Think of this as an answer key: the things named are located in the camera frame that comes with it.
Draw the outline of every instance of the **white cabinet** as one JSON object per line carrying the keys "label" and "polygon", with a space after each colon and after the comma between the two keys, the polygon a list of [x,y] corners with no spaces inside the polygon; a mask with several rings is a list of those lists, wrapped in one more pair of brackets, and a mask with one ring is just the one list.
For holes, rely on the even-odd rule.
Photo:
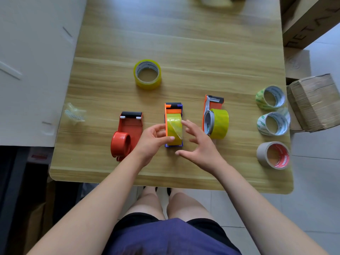
{"label": "white cabinet", "polygon": [[85,6],[0,0],[0,145],[54,146]]}

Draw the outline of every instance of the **tile floor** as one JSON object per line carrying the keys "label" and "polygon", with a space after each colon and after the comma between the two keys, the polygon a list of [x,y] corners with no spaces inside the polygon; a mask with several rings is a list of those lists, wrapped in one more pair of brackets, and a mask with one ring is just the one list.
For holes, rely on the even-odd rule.
{"label": "tile floor", "polygon": [[[310,50],[312,75],[332,73],[340,89],[339,36],[340,24],[306,49]],[[289,195],[263,194],[330,255],[339,254],[340,250],[339,139],[339,126],[317,133],[294,134],[292,136],[294,191]],[[133,187],[124,210],[136,200],[141,191],[142,187]],[[225,192],[187,189],[186,193],[211,212],[244,255],[259,254]],[[168,204],[166,189],[159,188],[157,194],[166,215]]]}

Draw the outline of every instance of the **hand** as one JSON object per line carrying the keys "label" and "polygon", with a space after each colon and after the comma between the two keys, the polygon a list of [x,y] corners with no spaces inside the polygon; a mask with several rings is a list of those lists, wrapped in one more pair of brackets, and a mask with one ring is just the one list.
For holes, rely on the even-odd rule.
{"label": "hand", "polygon": [[210,137],[201,128],[189,120],[182,120],[182,124],[187,127],[185,131],[194,136],[189,141],[198,144],[198,147],[193,152],[177,150],[175,154],[190,160],[204,171],[215,175],[220,165],[226,164],[226,161],[219,154]]}
{"label": "hand", "polygon": [[142,159],[143,167],[150,163],[152,157],[162,145],[170,143],[175,139],[173,136],[166,137],[166,132],[162,131],[163,129],[165,129],[165,123],[156,124],[145,129],[136,147],[130,153]]}

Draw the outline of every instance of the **person's right hand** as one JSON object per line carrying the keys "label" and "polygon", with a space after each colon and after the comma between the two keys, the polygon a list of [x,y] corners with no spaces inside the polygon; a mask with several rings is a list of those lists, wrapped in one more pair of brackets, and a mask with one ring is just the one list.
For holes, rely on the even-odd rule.
{"label": "person's right hand", "polygon": [[198,147],[192,152],[177,150],[175,154],[190,160],[204,171],[214,175],[221,165],[226,164],[226,161],[219,154],[210,137],[201,128],[189,120],[182,120],[182,124],[187,127],[185,131],[194,136],[189,141],[198,144]]}

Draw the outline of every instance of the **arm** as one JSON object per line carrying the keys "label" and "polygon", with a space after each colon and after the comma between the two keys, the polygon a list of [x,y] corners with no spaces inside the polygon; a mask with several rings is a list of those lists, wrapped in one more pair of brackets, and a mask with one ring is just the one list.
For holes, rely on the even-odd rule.
{"label": "arm", "polygon": [[75,205],[31,249],[28,255],[101,254],[139,171],[165,137],[165,124],[147,128],[134,150],[94,190]]}
{"label": "arm", "polygon": [[262,255],[327,255],[221,157],[202,129],[188,120],[182,121],[182,124],[187,127],[186,132],[194,136],[190,141],[198,144],[198,147],[193,152],[178,150],[176,154],[219,180]]}

